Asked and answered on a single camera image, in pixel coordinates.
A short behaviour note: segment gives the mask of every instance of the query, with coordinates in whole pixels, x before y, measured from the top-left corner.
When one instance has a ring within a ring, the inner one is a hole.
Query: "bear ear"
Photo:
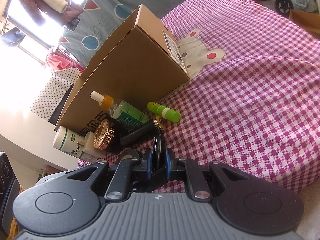
[[[200,33],[200,29],[195,28],[193,29],[191,32],[188,33],[188,35],[186,36],[186,38],[195,38],[196,36],[198,36]]]

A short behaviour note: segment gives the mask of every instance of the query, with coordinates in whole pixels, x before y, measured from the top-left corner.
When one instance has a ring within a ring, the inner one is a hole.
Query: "green tube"
[[[163,118],[171,121],[177,122],[180,120],[181,114],[177,111],[172,110],[166,106],[162,106],[155,102],[149,102],[147,105],[149,111],[161,115]]]

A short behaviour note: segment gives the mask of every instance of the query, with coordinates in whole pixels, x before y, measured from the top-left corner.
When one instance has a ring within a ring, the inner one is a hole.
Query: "gold jar lid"
[[[167,121],[166,119],[164,119],[161,115],[157,115],[154,119],[153,122],[155,124],[155,127],[159,130],[159,131],[163,131],[165,129],[167,129]]]
[[[115,126],[108,119],[103,120],[94,133],[93,147],[104,150],[113,139]]]

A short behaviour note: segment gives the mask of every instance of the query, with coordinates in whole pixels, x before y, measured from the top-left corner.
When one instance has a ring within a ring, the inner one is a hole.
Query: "coat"
[[[19,0],[19,2],[38,26],[45,23],[45,18],[41,15],[41,11],[61,26],[71,22],[83,13],[82,7],[73,2],[71,2],[70,7],[66,8],[64,13],[58,13],[42,0]]]

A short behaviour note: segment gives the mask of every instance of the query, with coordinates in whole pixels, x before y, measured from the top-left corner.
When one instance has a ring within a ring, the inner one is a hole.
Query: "gray ribbed panel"
[[[221,220],[206,203],[190,200],[185,193],[134,193],[122,203],[108,204],[90,226],[56,240],[301,240],[290,232],[281,236],[254,236]],[[19,240],[44,237],[23,233]]]

